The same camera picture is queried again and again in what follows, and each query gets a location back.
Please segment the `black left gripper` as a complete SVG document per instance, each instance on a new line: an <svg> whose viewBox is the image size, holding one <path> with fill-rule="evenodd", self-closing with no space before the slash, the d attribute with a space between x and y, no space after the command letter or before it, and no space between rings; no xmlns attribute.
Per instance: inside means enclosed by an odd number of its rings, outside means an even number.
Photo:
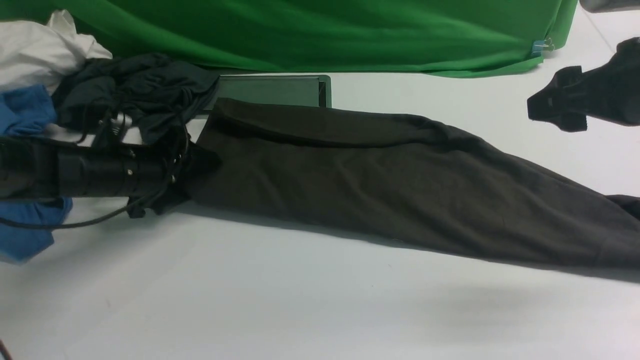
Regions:
<svg viewBox="0 0 640 360"><path fill-rule="evenodd" d="M222 165L217 153L197 145L190 135L165 135L151 149L162 154L164 174L150 194L128 198L126 214L131 219L144 218L147 210L164 215L189 202L190 191Z"/></svg>

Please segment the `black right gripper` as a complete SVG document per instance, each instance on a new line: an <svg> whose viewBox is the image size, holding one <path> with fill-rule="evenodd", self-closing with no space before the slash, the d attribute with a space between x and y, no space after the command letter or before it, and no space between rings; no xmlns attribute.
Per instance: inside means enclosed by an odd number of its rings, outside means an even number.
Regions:
<svg viewBox="0 0 640 360"><path fill-rule="evenodd" d="M526 101L528 118L563 132L585 132L592 117L620 126L640 125L640 39L617 44L615 54L588 71L567 66Z"/></svg>

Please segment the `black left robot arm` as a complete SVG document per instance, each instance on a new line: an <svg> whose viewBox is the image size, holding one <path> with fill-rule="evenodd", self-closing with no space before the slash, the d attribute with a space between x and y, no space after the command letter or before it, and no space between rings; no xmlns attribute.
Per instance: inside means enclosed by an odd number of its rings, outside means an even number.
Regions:
<svg viewBox="0 0 640 360"><path fill-rule="evenodd" d="M78 146L45 137L2 137L1 200L128 198L131 219L157 215L189 200L187 188L214 173L220 158L170 137L154 145Z"/></svg>

